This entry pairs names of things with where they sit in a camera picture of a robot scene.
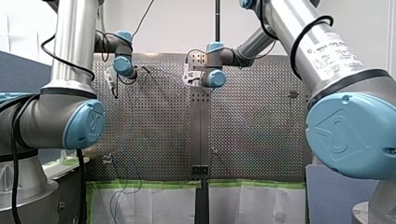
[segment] white wall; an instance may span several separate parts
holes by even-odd
[[[388,68],[389,5],[392,0],[322,0],[319,11],[335,18],[334,29],[370,67]],[[105,4],[109,31],[133,31],[150,0],[111,0]],[[157,0],[134,39],[136,52],[204,49],[214,39],[214,0]],[[237,47],[260,26],[237,0],[222,0],[221,40]],[[285,54],[277,44],[273,54]]]
[[[150,0],[111,0],[105,3],[106,28],[134,31]],[[214,0],[156,0],[138,35],[135,52],[179,52],[205,49],[215,39]],[[252,11],[238,0],[221,1],[221,41],[237,47],[260,26]],[[277,45],[274,54],[284,53]]]
[[[55,33],[56,13],[42,0],[0,0],[0,50],[51,64],[39,44]]]
[[[322,0],[319,11],[369,67],[388,69],[389,12],[393,0]]]
[[[150,0],[106,0],[108,31],[134,31]],[[138,35],[135,52],[179,52],[204,49],[214,39],[214,0],[156,0]],[[221,40],[237,47],[259,26],[252,11],[238,0],[222,0]],[[322,0],[319,11],[333,15],[334,28],[368,66],[396,70],[390,38],[392,0]],[[0,50],[50,64],[39,43],[55,31],[56,14],[42,0],[0,0]],[[280,44],[273,54],[284,54]]]

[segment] light blue joint cap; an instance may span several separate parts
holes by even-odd
[[[318,158],[342,175],[396,179],[396,106],[371,95],[339,92],[320,100],[306,119]]]
[[[124,56],[118,56],[113,63],[114,70],[123,77],[129,77],[134,69],[131,61]]]
[[[116,34],[128,41],[132,41],[132,35],[128,31],[121,30],[117,31]]]
[[[67,121],[63,144],[66,149],[93,146],[105,125],[105,109],[98,100],[84,102]]]
[[[219,69],[210,72],[208,78],[210,88],[220,88],[224,86],[225,82],[227,81],[226,73]]]
[[[241,7],[244,9],[251,9],[253,3],[253,0],[239,0],[239,5],[241,5]]]
[[[11,100],[23,95],[29,95],[32,93],[28,93],[28,92],[0,92],[0,104],[2,104],[3,102],[7,101],[7,100]]]
[[[217,49],[222,49],[224,48],[224,43],[223,42],[211,42],[206,46],[206,51],[210,53],[211,51],[217,50]]]

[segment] metal pole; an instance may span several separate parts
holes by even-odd
[[[60,0],[54,54],[70,63],[92,69],[98,0]],[[43,87],[93,93],[92,77],[53,60],[51,82]]]
[[[220,0],[216,0],[216,41],[220,41]]]

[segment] perforated metal panel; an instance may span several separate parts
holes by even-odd
[[[134,85],[120,84],[115,100],[104,80],[110,63],[95,57],[94,88],[106,106],[106,127],[93,152],[93,179],[191,179],[190,89],[182,83],[185,55],[134,55],[145,65]],[[304,86],[286,57],[251,68],[226,68],[224,88],[213,91],[210,134],[212,178],[301,181],[304,177]],[[290,99],[290,91],[299,92]],[[113,154],[112,163],[103,163]]]
[[[302,181],[306,96],[288,59],[226,71],[227,85],[212,93],[211,177]]]
[[[181,79],[183,59],[135,55],[134,64],[151,73],[139,71],[134,85],[120,83],[116,100],[104,79],[111,64],[99,58],[93,86],[106,106],[106,127],[94,152],[92,178],[137,178],[136,164],[145,179],[189,179],[190,98]],[[110,153],[114,161],[103,163]]]

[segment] cable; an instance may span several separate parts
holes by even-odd
[[[37,98],[38,95],[32,95],[22,106],[21,110],[19,110],[17,116],[12,121],[12,129],[11,129],[11,150],[12,150],[12,159],[14,165],[14,179],[12,183],[12,195],[11,195],[11,209],[12,209],[12,216],[16,224],[21,224],[21,219],[18,214],[18,207],[17,207],[17,197],[18,197],[18,185],[19,185],[19,178],[20,178],[20,165],[18,159],[18,150],[17,150],[17,141],[15,140],[15,135],[19,131],[21,117],[24,111],[26,110],[27,106]]]
[[[262,1],[263,1],[263,0],[260,0],[260,6],[259,6],[259,20],[260,20],[260,25],[262,26],[262,29],[264,30],[264,32],[265,32],[266,35],[268,35],[269,37],[273,38],[274,40],[279,40],[279,39],[277,38],[276,35],[271,34],[271,33],[267,30],[267,28],[265,27],[264,19],[263,19],[263,17],[262,17]]]
[[[132,106],[131,109],[132,109],[132,111],[133,111],[133,110],[134,110],[134,107],[133,107],[134,103],[133,103],[133,101],[132,101],[131,95],[132,95],[132,94],[128,94],[128,97],[129,97],[129,102],[130,102],[130,104],[131,104],[131,106]],[[133,127],[134,127],[134,118],[132,118],[132,128],[133,128]],[[120,136],[120,149],[119,149],[119,150],[120,150],[121,152],[123,152],[123,151],[124,151],[124,148],[125,148],[125,137],[124,137],[124,135],[122,134],[122,135]],[[133,191],[131,191],[131,192],[125,191],[125,190],[127,189],[127,187],[128,187],[128,182],[129,182],[129,180],[127,179],[127,180],[125,181],[125,184],[124,184],[124,186],[122,187],[122,189],[121,189],[121,190],[118,190],[118,191],[116,191],[116,192],[114,192],[113,195],[111,196],[111,199],[110,199],[110,206],[109,206],[109,207],[110,207],[110,214],[111,214],[111,216],[113,217],[114,223],[116,223],[116,224],[118,224],[118,222],[117,222],[117,208],[118,208],[118,204],[119,204],[120,195],[121,195],[121,194],[129,195],[129,194],[137,193],[139,190],[142,189],[142,186],[143,186],[143,179],[142,179],[142,176],[141,176],[141,174],[140,174],[140,172],[139,172],[139,169],[138,169],[138,167],[137,167],[137,163],[135,162],[134,158],[132,158],[132,162],[133,162],[133,165],[134,165],[134,170],[135,170],[135,172],[136,172],[137,178],[139,179],[139,186],[138,186],[138,188],[137,188],[136,190],[133,190]],[[124,166],[122,166],[122,167],[125,167],[125,169],[126,169],[125,171],[126,171],[126,173],[128,174],[128,173],[129,173],[129,172],[128,172],[128,166],[124,165]],[[120,177],[120,174],[118,173],[117,167],[116,167],[115,164],[114,164],[114,169],[115,169],[115,171],[116,171],[117,176]],[[113,211],[113,209],[112,209],[112,204],[113,204],[113,201],[114,201],[114,199],[115,199],[116,196],[117,196],[117,199],[116,199],[116,204],[115,204],[114,211]]]
[[[272,46],[265,54],[263,54],[263,55],[261,55],[261,56],[257,56],[256,58],[249,58],[249,57],[246,57],[246,56],[243,55],[240,51],[239,51],[239,54],[240,54],[243,58],[245,58],[245,59],[247,59],[247,60],[254,61],[254,60],[258,60],[258,59],[261,59],[261,58],[264,58],[264,57],[268,56],[268,55],[271,53],[271,51],[273,51],[273,49],[275,48],[275,45],[276,45],[276,41],[274,41],[273,46]]]
[[[108,38],[106,36],[105,33],[103,33],[102,31],[96,30],[97,33],[102,35],[102,61],[103,62],[107,62],[108,58],[110,57],[110,42],[108,41]]]
[[[80,194],[79,194],[79,212],[78,212],[78,224],[83,224],[85,221],[86,213],[86,197],[87,197],[87,179],[85,176],[85,162],[82,155],[82,149],[76,149],[78,156],[79,165],[79,177],[80,177]]]
[[[300,42],[303,40],[304,36],[308,34],[309,31],[311,31],[312,28],[314,28],[318,24],[325,23],[324,20],[328,20],[330,23],[329,25],[332,26],[334,24],[334,18],[331,16],[320,16],[316,18],[314,21],[310,22],[305,26],[305,28],[300,32],[300,34],[297,36],[296,40],[294,41],[292,47],[291,47],[291,52],[290,52],[290,65],[291,69],[293,70],[293,73],[297,78],[302,80],[300,74],[298,73],[297,65],[296,65],[296,56],[297,56],[297,49],[300,45]]]
[[[117,79],[118,79],[122,84],[127,85],[127,86],[134,85],[134,84],[136,83],[136,78],[131,79],[131,80],[132,80],[131,82],[126,82],[126,81],[124,81],[124,80],[121,79],[121,77],[120,77],[119,74],[117,74]]]
[[[55,54],[51,53],[49,50],[46,49],[46,45],[47,45],[50,41],[52,41],[54,38],[55,38],[55,35],[53,35],[52,37],[50,37],[48,40],[44,41],[44,42],[41,44],[41,48],[43,49],[43,51],[46,52],[50,57],[52,57],[53,59],[56,59],[57,61],[59,61],[59,62],[61,62],[61,63],[64,63],[64,64],[66,64],[66,65],[69,65],[70,67],[77,68],[77,69],[79,69],[79,70],[81,70],[81,71],[83,71],[83,72],[85,72],[85,73],[90,74],[91,77],[92,77],[92,81],[94,81],[94,80],[95,80],[95,74],[93,73],[93,71],[91,71],[91,70],[89,70],[89,69],[87,69],[87,68],[85,68],[85,67],[78,66],[78,65],[76,65],[76,64],[74,64],[74,63],[70,63],[70,62],[68,62],[67,60],[64,60],[64,59],[62,59],[62,58],[56,56]]]
[[[146,9],[145,14],[143,15],[142,19],[140,20],[139,24],[137,25],[136,31],[134,31],[134,34],[132,35],[132,38],[134,38],[134,36],[135,36],[135,35],[137,34],[137,32],[139,31],[140,26],[142,25],[143,20],[144,20],[144,19],[146,18],[146,16],[148,15],[149,9],[151,8],[151,5],[152,5],[153,3],[154,3],[154,0],[151,0],[151,2],[150,2],[149,5],[148,5],[148,9]]]

